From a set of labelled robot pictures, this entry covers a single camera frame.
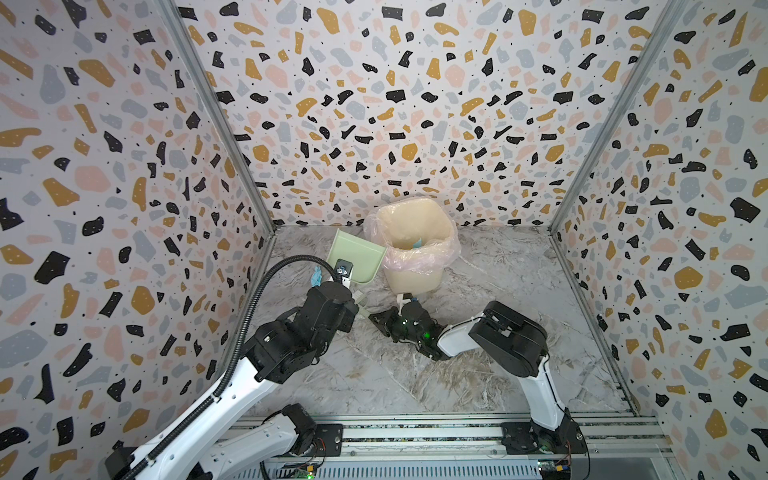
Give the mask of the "green dustpan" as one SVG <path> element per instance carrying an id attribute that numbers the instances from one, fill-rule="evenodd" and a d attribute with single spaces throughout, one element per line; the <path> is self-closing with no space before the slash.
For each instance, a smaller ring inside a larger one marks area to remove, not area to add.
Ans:
<path id="1" fill-rule="evenodd" d="M 366 285 L 375 279 L 386 251 L 383 246 L 337 230 L 326 261 L 333 267 L 338 259 L 350 261 L 354 265 L 352 283 Z"/>

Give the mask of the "light blue scrap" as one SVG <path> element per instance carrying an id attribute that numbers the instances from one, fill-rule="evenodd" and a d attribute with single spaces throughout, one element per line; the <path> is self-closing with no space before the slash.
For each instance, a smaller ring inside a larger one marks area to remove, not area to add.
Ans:
<path id="1" fill-rule="evenodd" d="M 323 271 L 319 266 L 316 266 L 311 275 L 311 286 L 320 286 L 323 282 Z"/>

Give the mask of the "green hand brush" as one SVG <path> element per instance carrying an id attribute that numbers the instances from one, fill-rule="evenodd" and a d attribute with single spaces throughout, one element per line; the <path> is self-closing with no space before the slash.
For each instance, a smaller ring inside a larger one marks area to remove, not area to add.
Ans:
<path id="1" fill-rule="evenodd" d="M 355 291 L 353 293 L 353 300 L 358 308 L 357 317 L 368 319 L 371 315 L 371 312 L 368 309 L 368 299 L 364 292 L 362 291 Z"/>

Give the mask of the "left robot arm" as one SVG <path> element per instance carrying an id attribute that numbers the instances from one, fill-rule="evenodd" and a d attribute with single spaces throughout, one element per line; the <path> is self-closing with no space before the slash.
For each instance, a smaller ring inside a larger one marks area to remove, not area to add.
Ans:
<path id="1" fill-rule="evenodd" d="M 220 437 L 252 406 L 350 331 L 359 311 L 351 291 L 326 281 L 304 303 L 260 325 L 238 347 L 234 364 L 181 417 L 140 447 L 121 447 L 105 461 L 111 479 L 217 479 L 237 469 L 309 448 L 315 421 L 299 404 L 234 443 Z"/>

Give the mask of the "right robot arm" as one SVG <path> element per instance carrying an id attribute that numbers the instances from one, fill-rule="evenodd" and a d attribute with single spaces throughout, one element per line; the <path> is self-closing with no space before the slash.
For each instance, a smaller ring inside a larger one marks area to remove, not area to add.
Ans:
<path id="1" fill-rule="evenodd" d="M 581 427 L 555 388 L 547 332 L 539 323 L 491 301 L 473 318 L 443 326 L 413 298 L 372 313 L 369 320 L 393 342 L 411 344 L 431 360 L 444 361 L 480 349 L 516 377 L 530 409 L 530 420 L 501 426 L 501 443 L 507 454 L 567 456 L 588 452 Z"/>

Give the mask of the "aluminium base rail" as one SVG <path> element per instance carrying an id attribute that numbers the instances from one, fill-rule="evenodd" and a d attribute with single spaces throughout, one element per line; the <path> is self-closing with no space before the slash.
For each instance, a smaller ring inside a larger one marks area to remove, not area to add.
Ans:
<path id="1" fill-rule="evenodd" d="M 520 414 L 287 416 L 190 426 L 158 465 L 173 479 L 682 479 L 659 423 L 576 414 L 538 447 Z"/>

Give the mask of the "left corner aluminium post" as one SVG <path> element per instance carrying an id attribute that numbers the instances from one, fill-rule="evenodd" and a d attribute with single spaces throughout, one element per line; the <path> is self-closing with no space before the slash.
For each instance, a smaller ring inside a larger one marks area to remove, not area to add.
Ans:
<path id="1" fill-rule="evenodd" d="M 178 48 L 179 56 L 184 61 L 191 80 L 197 89 L 211 122 L 220 135 L 221 141 L 233 162 L 243 188 L 254 206 L 255 215 L 265 235 L 271 238 L 275 235 L 275 226 L 270 219 L 267 209 L 262 202 L 259 190 L 252 178 L 251 172 L 244 160 L 243 153 L 237 145 L 234 133 L 221 109 L 214 88 L 210 85 L 203 64 L 194 47 L 194 42 L 187 33 L 177 5 L 171 0 L 156 1 L 160 15 L 169 30 L 169 35 Z"/>

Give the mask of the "corner aluminium post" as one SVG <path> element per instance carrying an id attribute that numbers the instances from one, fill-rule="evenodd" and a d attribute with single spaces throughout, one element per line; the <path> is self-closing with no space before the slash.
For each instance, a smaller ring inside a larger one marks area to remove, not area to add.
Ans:
<path id="1" fill-rule="evenodd" d="M 608 113 L 606 120 L 598 130 L 598 134 L 590 147 L 587 156 L 577 173 L 573 176 L 573 182 L 568 188 L 563 201 L 556 211 L 548 232 L 552 238 L 564 225 L 570 209 L 576 203 L 580 190 L 587 184 L 589 174 L 596 167 L 603 151 L 612 138 L 613 132 L 619 126 L 621 119 L 626 115 L 633 104 L 633 98 L 639 92 L 644 78 L 654 65 L 659 53 L 672 33 L 675 25 L 685 11 L 685 1 L 669 0 L 661 11 L 658 21 L 654 25 L 650 38 L 646 42 L 644 50 L 639 55 L 635 67 L 630 72 L 627 82 L 622 87 L 613 108 Z"/>
<path id="2" fill-rule="evenodd" d="M 265 235 L 271 238 L 275 235 L 275 226 L 270 219 L 267 209 L 262 202 L 259 190 L 252 178 L 251 172 L 244 160 L 243 153 L 237 145 L 234 133 L 221 109 L 214 88 L 210 85 L 203 64 L 194 47 L 194 42 L 187 33 L 177 5 L 171 0 L 156 1 L 160 15 L 169 30 L 169 35 L 178 48 L 179 56 L 184 61 L 191 80 L 197 89 L 211 122 L 220 135 L 221 141 L 233 162 L 243 188 L 254 206 L 255 215 Z"/>

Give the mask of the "right corner aluminium post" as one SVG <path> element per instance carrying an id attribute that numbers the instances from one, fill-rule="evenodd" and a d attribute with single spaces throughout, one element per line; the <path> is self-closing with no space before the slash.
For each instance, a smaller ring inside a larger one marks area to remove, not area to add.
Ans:
<path id="1" fill-rule="evenodd" d="M 576 203 L 580 190 L 587 184 L 589 174 L 596 167 L 603 151 L 612 138 L 613 132 L 619 126 L 621 119 L 626 115 L 633 104 L 633 98 L 639 92 L 644 78 L 654 65 L 659 53 L 672 33 L 675 25 L 685 11 L 685 1 L 669 0 L 661 11 L 658 21 L 654 25 L 650 38 L 646 42 L 644 50 L 639 55 L 635 67 L 630 72 L 627 82 L 622 87 L 613 108 L 608 113 L 606 120 L 598 130 L 598 134 L 590 147 L 587 156 L 577 173 L 573 176 L 573 182 L 568 188 L 563 201 L 556 211 L 548 232 L 552 238 L 564 225 L 570 209 Z"/>

